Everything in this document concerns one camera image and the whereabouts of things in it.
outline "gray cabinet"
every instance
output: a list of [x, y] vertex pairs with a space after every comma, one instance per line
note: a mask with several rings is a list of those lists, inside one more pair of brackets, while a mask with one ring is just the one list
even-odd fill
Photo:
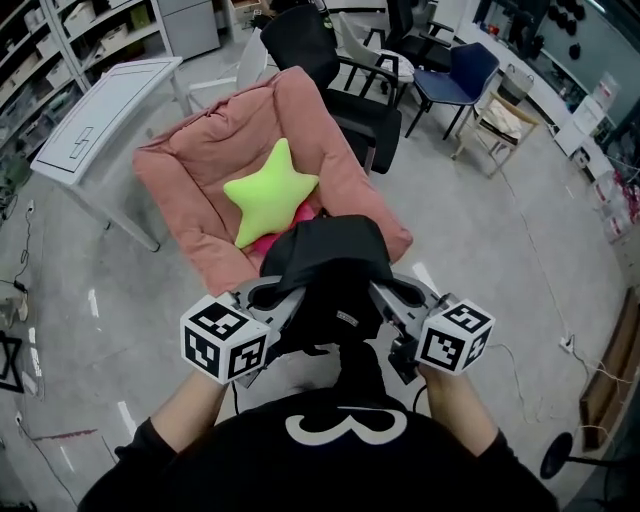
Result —
[[220, 46], [211, 0], [158, 0], [173, 54], [185, 59]]

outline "black stand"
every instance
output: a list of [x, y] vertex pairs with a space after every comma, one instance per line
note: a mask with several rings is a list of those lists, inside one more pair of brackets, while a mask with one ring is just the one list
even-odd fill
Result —
[[[13, 391], [14, 393], [24, 393], [24, 387], [16, 368], [16, 360], [18, 358], [18, 352], [22, 346], [22, 340], [18, 338], [7, 338], [4, 331], [0, 331], [0, 344], [5, 354], [5, 363], [0, 372], [0, 388], [7, 391]], [[9, 373], [13, 376], [15, 384], [7, 382]]]

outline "yellow-green star pillow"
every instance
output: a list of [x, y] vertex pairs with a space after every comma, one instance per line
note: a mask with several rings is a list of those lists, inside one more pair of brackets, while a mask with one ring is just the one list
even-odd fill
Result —
[[262, 169], [224, 184], [224, 193], [242, 210], [236, 247], [244, 249], [261, 236], [286, 230], [317, 184], [317, 176], [296, 172], [289, 142], [279, 139]]

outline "navy blue chair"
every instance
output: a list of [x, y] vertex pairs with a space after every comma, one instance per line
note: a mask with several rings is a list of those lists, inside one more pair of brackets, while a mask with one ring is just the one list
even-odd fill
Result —
[[413, 79], [422, 103], [405, 137], [411, 134], [422, 114], [429, 112], [434, 103], [460, 105], [444, 134], [443, 140], [446, 139], [464, 107], [478, 102], [498, 72], [499, 64], [493, 53], [480, 43], [473, 43], [451, 49], [451, 71], [448, 73], [416, 69]]

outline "black cord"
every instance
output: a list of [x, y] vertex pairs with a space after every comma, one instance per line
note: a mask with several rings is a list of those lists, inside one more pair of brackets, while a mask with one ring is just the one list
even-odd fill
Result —
[[14, 282], [24, 274], [24, 271], [27, 270], [27, 266], [29, 265], [29, 240], [31, 240], [31, 221], [29, 220], [30, 213], [31, 212], [27, 210], [24, 214], [24, 220], [27, 221], [27, 242], [22, 250], [22, 254], [20, 255], [20, 265], [22, 265], [22, 270], [13, 278]]
[[18, 421], [18, 426], [20, 427], [20, 430], [22, 430], [24, 432], [24, 435], [27, 436], [27, 439], [29, 439], [29, 441], [31, 441], [31, 444], [36, 447], [36, 450], [38, 450], [40, 452], [40, 455], [42, 455], [42, 458], [47, 463], [47, 466], [49, 466], [49, 469], [51, 470], [51, 474], [55, 477], [55, 479], [63, 487], [63, 489], [65, 491], [67, 491], [67, 494], [69, 495], [69, 498], [71, 498], [71, 501], [73, 502], [74, 506], [77, 508], [78, 504], [76, 503], [76, 500], [74, 499], [73, 494], [71, 494], [71, 491], [69, 490], [69, 488], [66, 485], [64, 485], [64, 482], [62, 480], [60, 480], [60, 477], [53, 470], [53, 466], [51, 466], [51, 463], [49, 462], [49, 459], [47, 459], [47, 456], [40, 449], [38, 444], [31, 438], [31, 436], [29, 435], [27, 430], [22, 426], [22, 422], [21, 421]]
[[233, 389], [233, 407], [236, 410], [236, 416], [240, 415], [240, 409], [238, 408], [238, 390], [236, 389], [236, 382], [231, 382], [231, 389]]
[[416, 407], [418, 407], [418, 398], [420, 398], [420, 395], [422, 394], [422, 392], [427, 389], [427, 385], [425, 384], [424, 386], [422, 386], [418, 392], [416, 393], [416, 397], [413, 399], [413, 407], [411, 408], [411, 410], [413, 412], [416, 412]]

